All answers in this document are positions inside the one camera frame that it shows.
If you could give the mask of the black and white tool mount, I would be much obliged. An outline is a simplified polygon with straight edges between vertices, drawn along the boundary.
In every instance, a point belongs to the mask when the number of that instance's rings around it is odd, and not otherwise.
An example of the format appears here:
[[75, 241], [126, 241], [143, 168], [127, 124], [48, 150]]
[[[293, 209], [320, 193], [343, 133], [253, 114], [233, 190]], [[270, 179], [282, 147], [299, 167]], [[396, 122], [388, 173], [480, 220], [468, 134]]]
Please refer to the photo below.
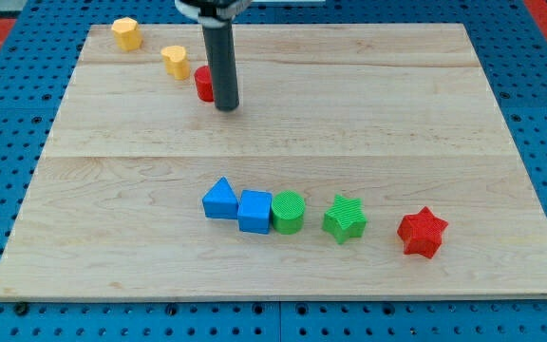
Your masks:
[[252, 4], [252, 0], [175, 0], [174, 4], [189, 19], [207, 23], [233, 21]]

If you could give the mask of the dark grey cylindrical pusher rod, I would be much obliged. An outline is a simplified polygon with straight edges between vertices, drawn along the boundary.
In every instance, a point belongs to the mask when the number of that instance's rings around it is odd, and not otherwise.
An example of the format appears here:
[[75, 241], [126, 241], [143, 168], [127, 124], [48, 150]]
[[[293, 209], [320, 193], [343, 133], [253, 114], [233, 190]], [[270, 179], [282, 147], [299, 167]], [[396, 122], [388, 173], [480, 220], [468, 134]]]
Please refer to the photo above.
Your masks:
[[233, 27], [230, 21], [209, 20], [202, 34], [210, 68], [215, 106], [223, 112], [239, 106]]

